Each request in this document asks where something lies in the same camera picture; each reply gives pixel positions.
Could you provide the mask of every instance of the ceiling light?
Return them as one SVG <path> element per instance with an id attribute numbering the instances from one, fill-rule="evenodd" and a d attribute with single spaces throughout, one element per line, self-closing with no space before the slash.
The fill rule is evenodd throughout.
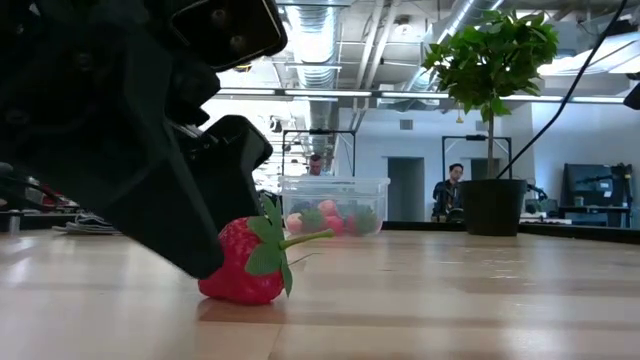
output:
<path id="1" fill-rule="evenodd" d="M 622 104 L 623 97 L 613 96 L 574 96 L 571 102 L 584 104 Z"/>
<path id="2" fill-rule="evenodd" d="M 400 15 L 396 17 L 394 24 L 398 25 L 394 32 L 397 35 L 410 35 L 413 33 L 413 26 L 410 24 L 411 17 L 409 15 Z"/>
<path id="3" fill-rule="evenodd" d="M 225 88 L 220 89 L 216 95 L 274 95 L 275 93 L 272 89 Z"/>
<path id="4" fill-rule="evenodd" d="M 503 97 L 506 101 L 531 101 L 531 102 L 560 102 L 562 96 L 533 96 L 533 95 L 511 95 Z"/>
<path id="5" fill-rule="evenodd" d="M 325 64 L 286 64 L 285 67 L 287 69 L 289 68 L 293 68 L 293 69 L 308 69 L 308 68 L 315 68 L 315 69 L 334 69 L 334 70 L 342 70 L 342 65 L 340 64 L 336 64 L 336 65 L 325 65 Z"/>
<path id="6" fill-rule="evenodd" d="M 285 90 L 290 96 L 370 97 L 371 91 L 358 90 Z"/>
<path id="7" fill-rule="evenodd" d="M 380 94 L 382 97 L 395 98 L 395 99 L 448 99 L 449 94 L 443 93 L 419 93 L 419 92 L 400 92 L 400 91 L 385 91 Z"/>
<path id="8" fill-rule="evenodd" d="M 400 36 L 411 35 L 413 33 L 413 26 L 411 26 L 411 24 L 398 25 L 394 32 Z"/>

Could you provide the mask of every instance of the potted plant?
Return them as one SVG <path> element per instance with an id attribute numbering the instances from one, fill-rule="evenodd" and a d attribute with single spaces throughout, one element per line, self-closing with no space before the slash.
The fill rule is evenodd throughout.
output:
<path id="1" fill-rule="evenodd" d="M 539 95 L 532 80 L 539 78 L 539 66 L 553 61 L 558 37 L 552 25 L 544 24 L 543 13 L 518 18 L 515 11 L 488 11 L 477 25 L 457 32 L 446 44 L 431 44 L 423 66 L 437 72 L 438 91 L 448 92 L 465 113 L 480 110 L 488 125 L 488 179 L 460 183 L 467 231 L 515 236 L 526 182 L 494 178 L 495 117 L 511 114 L 502 97 Z"/>

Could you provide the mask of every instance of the door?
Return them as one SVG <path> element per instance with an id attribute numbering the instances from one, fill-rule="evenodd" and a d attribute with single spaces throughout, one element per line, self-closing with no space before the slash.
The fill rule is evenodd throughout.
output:
<path id="1" fill-rule="evenodd" d="M 388 220 L 425 221 L 424 158 L 389 158 Z"/>

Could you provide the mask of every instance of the strawberry stem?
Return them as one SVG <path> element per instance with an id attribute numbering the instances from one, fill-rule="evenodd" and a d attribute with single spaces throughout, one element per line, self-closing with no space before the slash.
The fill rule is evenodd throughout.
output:
<path id="1" fill-rule="evenodd" d="M 333 230 L 328 229 L 325 231 L 321 231 L 318 233 L 313 233 L 313 234 L 309 234 L 309 235 L 303 235 L 303 236 L 299 236 L 295 239 L 290 239 L 290 240 L 283 240 L 280 241 L 280 249 L 282 250 L 286 250 L 287 248 L 293 246 L 293 245 L 298 245 L 301 244 L 303 242 L 307 242 L 309 240 L 314 240 L 314 239 L 319 239 L 319 238 L 330 238 L 333 237 L 335 235 L 335 233 L 333 232 Z"/>

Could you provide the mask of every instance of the black cable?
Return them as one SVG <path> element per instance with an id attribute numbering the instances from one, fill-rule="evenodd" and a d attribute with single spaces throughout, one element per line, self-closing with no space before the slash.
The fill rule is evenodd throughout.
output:
<path id="1" fill-rule="evenodd" d="M 556 122 L 556 120 L 558 120 L 558 117 L 560 117 L 560 114 L 562 114 L 562 110 L 564 110 L 565 106 L 567 106 L 567 103 L 569 102 L 569 99 L 571 99 L 571 95 L 573 95 L 573 92 L 575 91 L 576 87 L 578 86 L 578 82 L 580 82 L 580 78 L 582 78 L 582 75 L 584 74 L 584 72 L 589 67 L 589 63 L 591 63 L 591 59 L 593 59 L 593 57 L 598 52 L 598 49 L 600 48 L 600 45 L 602 45 L 602 43 L 604 42 L 604 39 L 607 37 L 607 35 L 611 31 L 611 29 L 613 28 L 613 25 L 618 20 L 618 18 L 620 17 L 620 14 L 622 13 L 622 11 L 624 10 L 624 8 L 626 6 L 627 6 L 627 0 L 622 0 L 620 2 L 620 7 L 618 8 L 618 11 L 616 11 L 615 15 L 611 19 L 611 22 L 609 22 L 609 25 L 607 25 L 607 28 L 602 32 L 602 34 L 600 34 L 600 38 L 598 38 L 598 41 L 596 42 L 595 47 L 593 48 L 593 50 L 591 50 L 591 54 L 589 54 L 589 57 L 587 58 L 587 60 L 585 60 L 584 65 L 582 65 L 582 68 L 580 68 L 580 71 L 578 72 L 578 75 L 576 76 L 575 80 L 573 81 L 573 84 L 571 84 L 571 87 L 569 88 L 569 91 L 567 92 L 567 95 L 565 95 L 564 99 L 562 99 L 562 102 L 560 103 L 560 107 L 558 108 L 558 112 L 556 112 L 556 114 L 553 116 L 553 118 L 551 118 L 551 120 L 542 128 L 542 130 L 540 130 L 536 134 L 536 136 L 534 136 L 533 139 L 531 139 L 531 141 L 529 141 L 527 143 L 527 145 L 525 145 L 522 148 L 522 150 L 520 150 L 516 154 L 516 156 L 513 158 L 513 160 L 511 160 L 507 164 L 507 166 L 498 174 L 498 176 L 496 177 L 497 179 L 499 179 L 502 175 L 504 175 L 504 173 L 506 173 L 509 170 L 509 168 L 511 168 L 513 166 L 513 164 L 516 161 L 518 161 L 520 156 L 522 156 L 522 154 L 524 154 L 527 150 L 529 150 L 531 145 L 533 145 L 536 141 L 538 141 L 540 136 L 542 136 L 542 134 L 544 134 L 551 127 L 551 125 L 553 125 L 553 123 Z"/>

